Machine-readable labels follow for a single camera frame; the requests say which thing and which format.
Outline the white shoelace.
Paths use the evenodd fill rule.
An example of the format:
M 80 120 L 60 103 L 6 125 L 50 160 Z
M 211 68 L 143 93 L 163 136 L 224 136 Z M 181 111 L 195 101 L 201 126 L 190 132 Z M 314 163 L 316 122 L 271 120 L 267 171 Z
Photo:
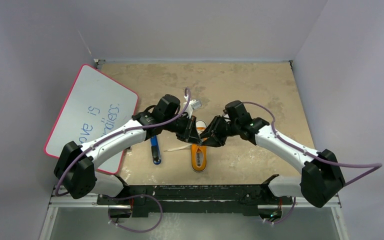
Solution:
M 197 127 L 197 132 L 199 134 L 201 134 L 205 129 L 206 129 L 206 127 L 203 127 L 203 126 Z M 164 152 L 174 152 L 174 151 L 184 150 L 184 149 L 187 149 L 187 148 L 189 148 L 191 146 L 192 146 L 192 144 L 188 143 L 188 144 L 186 144 L 184 146 L 180 146 L 180 147 L 175 147 L 175 148 L 170 148 L 170 149 L 164 150 Z

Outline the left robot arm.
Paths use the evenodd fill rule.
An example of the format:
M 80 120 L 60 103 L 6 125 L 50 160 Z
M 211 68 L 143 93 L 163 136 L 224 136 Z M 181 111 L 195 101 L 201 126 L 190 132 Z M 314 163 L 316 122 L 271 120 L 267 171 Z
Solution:
M 192 112 L 202 106 L 200 100 L 191 99 L 185 94 L 185 102 L 170 94 L 163 96 L 156 105 L 147 107 L 118 129 L 90 142 L 67 143 L 58 158 L 54 175 L 58 178 L 55 195 L 65 193 L 73 199 L 87 194 L 109 196 L 118 205 L 129 199 L 127 184 L 121 177 L 97 171 L 107 160 L 116 154 L 159 135 L 162 131 L 175 133 L 178 140 L 200 145 L 202 140 L 196 127 L 196 117 Z

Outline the orange canvas sneaker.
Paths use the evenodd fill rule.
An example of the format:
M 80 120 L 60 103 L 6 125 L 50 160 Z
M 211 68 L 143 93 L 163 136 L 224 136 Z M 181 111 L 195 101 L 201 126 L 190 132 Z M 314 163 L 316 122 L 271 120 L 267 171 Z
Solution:
M 196 122 L 197 132 L 200 134 L 207 128 L 207 124 L 203 120 Z M 197 144 L 190 146 L 191 166 L 195 172 L 202 172 L 207 166 L 207 147 Z

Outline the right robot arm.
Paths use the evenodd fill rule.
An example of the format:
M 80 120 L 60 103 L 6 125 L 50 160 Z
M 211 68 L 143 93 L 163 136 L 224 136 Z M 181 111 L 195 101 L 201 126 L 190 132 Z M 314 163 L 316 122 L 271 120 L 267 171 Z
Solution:
M 276 130 L 274 122 L 251 117 L 246 104 L 239 100 L 228 103 L 224 115 L 215 116 L 200 138 L 203 146 L 218 148 L 225 145 L 228 137 L 239 136 L 272 152 L 299 172 L 299 177 L 273 175 L 263 182 L 260 196 L 264 202 L 272 204 L 280 197 L 300 197 L 321 208 L 346 185 L 333 152 L 296 142 Z

